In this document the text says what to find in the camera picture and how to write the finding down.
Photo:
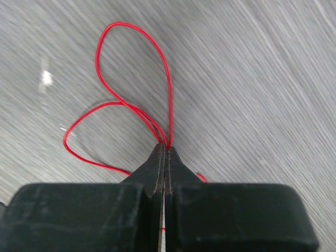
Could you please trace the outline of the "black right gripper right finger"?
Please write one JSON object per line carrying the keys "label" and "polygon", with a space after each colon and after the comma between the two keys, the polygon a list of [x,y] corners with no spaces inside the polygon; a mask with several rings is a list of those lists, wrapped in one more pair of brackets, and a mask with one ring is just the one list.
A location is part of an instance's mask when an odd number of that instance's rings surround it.
{"label": "black right gripper right finger", "polygon": [[317,251],[299,194],[267,183],[210,183],[175,148],[165,159],[167,251]]}

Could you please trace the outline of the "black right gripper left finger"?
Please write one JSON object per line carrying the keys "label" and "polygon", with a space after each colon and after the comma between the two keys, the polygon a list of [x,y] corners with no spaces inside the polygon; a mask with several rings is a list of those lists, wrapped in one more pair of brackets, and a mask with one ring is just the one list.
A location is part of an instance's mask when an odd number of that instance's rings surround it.
{"label": "black right gripper left finger", "polygon": [[165,147],[120,183],[34,183],[1,217],[1,251],[160,251]]}

